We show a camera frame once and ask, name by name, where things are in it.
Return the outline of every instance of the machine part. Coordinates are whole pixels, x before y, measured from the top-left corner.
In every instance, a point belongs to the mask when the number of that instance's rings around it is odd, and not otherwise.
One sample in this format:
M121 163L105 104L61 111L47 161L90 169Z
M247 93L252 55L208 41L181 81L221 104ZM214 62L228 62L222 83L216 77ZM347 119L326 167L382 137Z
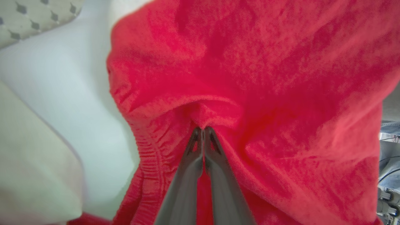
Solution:
M389 193L390 193L390 200L388 201L388 203L392 205L399 205L400 194L394 191L390 191Z
M391 221L386 216L381 216L378 214L378 218L383 222L384 225L391 225Z
M389 208L390 206L387 202L378 200L378 204L376 205L377 213L387 214L389 212Z
M154 224L196 224L197 180L203 172L203 166L211 180L210 201L214 224L255 225L224 150L211 127L193 131Z
M378 188L378 199L383 199L383 200L386 200L386 201L390 201L391 196L392 196L391 193L382 191L380 188Z
M398 218L400 216L400 209L397 205L389 205L388 213L394 218Z

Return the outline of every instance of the patterned fabric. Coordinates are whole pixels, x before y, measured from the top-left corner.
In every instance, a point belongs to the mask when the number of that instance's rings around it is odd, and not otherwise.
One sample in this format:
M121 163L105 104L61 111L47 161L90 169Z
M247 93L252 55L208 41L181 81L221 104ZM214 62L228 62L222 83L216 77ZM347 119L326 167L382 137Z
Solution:
M84 0L1 0L0 48L73 20Z

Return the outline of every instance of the red towel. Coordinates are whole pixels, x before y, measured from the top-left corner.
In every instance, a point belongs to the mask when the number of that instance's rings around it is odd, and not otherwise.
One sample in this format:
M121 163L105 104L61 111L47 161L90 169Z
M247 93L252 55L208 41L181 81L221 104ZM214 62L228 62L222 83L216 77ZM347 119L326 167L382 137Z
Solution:
M380 224L399 12L398 0L155 0L123 18L107 65L140 165L112 224L154 222L195 126L217 132L258 224ZM206 176L198 190L210 224Z

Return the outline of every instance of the white fabric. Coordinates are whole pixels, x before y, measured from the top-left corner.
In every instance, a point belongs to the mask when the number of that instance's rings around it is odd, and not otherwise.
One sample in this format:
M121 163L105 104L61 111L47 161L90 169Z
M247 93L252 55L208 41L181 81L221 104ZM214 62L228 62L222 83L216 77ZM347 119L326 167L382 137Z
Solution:
M139 156L109 94L109 9L109 0L85 0L70 23L1 49L0 80L76 150L84 211L111 219Z
M68 146L0 82L0 224L79 217L82 180Z

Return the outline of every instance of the white sheet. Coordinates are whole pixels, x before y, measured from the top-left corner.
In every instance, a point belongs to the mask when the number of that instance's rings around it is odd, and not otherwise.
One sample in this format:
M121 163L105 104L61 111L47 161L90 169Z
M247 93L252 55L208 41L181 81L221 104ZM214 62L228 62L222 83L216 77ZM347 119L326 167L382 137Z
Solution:
M84 210L112 218L136 170L132 132L108 93L108 0L62 27L0 50L0 79L78 153Z

